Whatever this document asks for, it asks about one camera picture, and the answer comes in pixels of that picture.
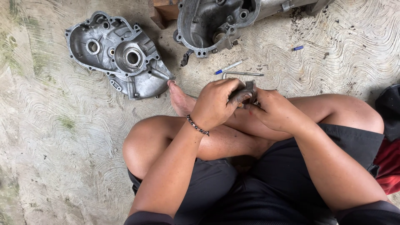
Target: black shorts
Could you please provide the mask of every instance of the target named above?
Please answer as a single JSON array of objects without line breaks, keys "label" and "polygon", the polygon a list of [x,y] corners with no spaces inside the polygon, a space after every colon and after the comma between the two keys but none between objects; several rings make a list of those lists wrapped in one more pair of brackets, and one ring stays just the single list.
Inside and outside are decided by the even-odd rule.
[{"label": "black shorts", "polygon": [[[359,162],[374,177],[378,166],[373,164],[383,135],[351,127],[319,124],[325,133],[346,153]],[[129,177],[136,193],[140,186],[131,172]],[[308,219],[336,224],[332,213],[318,194],[308,174],[303,156],[294,138],[273,144],[251,167],[246,176],[256,178],[268,191],[290,203]],[[232,194],[242,184],[235,168],[225,159],[203,161],[196,159],[185,198],[175,215],[178,225],[196,224],[216,201]]]}]

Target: left hand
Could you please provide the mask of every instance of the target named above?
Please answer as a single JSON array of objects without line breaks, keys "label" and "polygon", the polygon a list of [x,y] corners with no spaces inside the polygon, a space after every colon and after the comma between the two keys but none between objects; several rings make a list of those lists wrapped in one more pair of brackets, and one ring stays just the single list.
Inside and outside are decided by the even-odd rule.
[{"label": "left hand", "polygon": [[190,114],[193,122],[205,131],[226,122],[238,105],[252,96],[251,92],[241,92],[228,101],[232,91],[239,87],[244,87],[244,84],[237,78],[208,83]]}]

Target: bracelet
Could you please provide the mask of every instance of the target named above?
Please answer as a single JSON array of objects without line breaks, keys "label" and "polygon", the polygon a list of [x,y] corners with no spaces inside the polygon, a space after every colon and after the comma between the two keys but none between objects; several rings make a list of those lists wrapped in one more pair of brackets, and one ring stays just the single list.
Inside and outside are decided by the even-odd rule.
[{"label": "bracelet", "polygon": [[187,115],[186,119],[188,119],[190,125],[192,125],[194,128],[196,128],[196,130],[200,131],[204,135],[210,136],[210,132],[209,131],[204,131],[204,130],[200,129],[196,124],[194,124],[194,122],[190,119],[190,115]]}]

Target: concrete floor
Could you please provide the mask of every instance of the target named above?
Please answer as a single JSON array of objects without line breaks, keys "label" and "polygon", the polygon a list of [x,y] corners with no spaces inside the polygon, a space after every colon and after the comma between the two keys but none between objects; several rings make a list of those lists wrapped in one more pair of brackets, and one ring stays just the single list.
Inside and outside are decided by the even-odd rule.
[{"label": "concrete floor", "polygon": [[[258,86],[287,97],[340,93],[373,103],[400,81],[399,0],[336,0],[317,16],[276,14],[244,29],[232,50],[184,68],[176,24],[160,30],[147,0],[0,0],[1,224],[121,224],[134,198],[125,136],[144,118],[176,115],[168,93],[128,100],[105,74],[69,58],[64,29],[97,10],[140,23],[190,95],[245,57],[235,71],[262,72]],[[390,198],[400,206],[399,195]]]}]

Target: dirty hand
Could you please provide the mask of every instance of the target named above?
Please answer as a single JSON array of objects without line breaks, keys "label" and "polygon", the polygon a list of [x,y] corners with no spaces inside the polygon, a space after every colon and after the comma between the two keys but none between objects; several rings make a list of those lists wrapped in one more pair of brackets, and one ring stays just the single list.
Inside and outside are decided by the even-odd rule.
[{"label": "dirty hand", "polygon": [[258,105],[246,104],[244,108],[272,130],[294,135],[314,123],[276,90],[257,88],[257,101]]},{"label": "dirty hand", "polygon": [[190,117],[201,129],[208,131],[223,124],[232,115],[239,103],[251,97],[251,92],[241,92],[228,101],[232,91],[243,88],[237,78],[228,78],[208,83],[200,92]]}]

